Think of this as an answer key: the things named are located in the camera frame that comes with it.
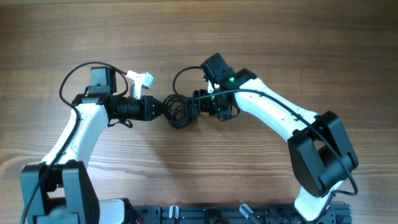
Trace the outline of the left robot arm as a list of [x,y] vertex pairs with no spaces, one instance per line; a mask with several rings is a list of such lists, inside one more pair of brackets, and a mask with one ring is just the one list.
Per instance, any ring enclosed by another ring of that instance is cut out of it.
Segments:
[[162,103],[141,91],[149,72],[123,72],[102,62],[91,68],[91,83],[69,103],[70,119],[52,150],[21,172],[24,210],[21,223],[142,223],[126,198],[100,200],[87,166],[101,133],[116,124],[151,121]]

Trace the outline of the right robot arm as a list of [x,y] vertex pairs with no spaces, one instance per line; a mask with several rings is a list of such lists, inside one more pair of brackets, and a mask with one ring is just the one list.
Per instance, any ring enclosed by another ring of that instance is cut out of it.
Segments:
[[194,92],[193,114],[206,111],[226,120],[233,118],[231,110],[236,108],[258,118],[288,144],[301,189],[290,215],[266,212],[264,220],[340,223],[344,217],[331,204],[332,198],[358,193],[351,175],[358,157],[342,120],[331,111],[319,115],[289,102],[250,70],[234,71],[219,53],[206,59],[200,69],[208,88]]

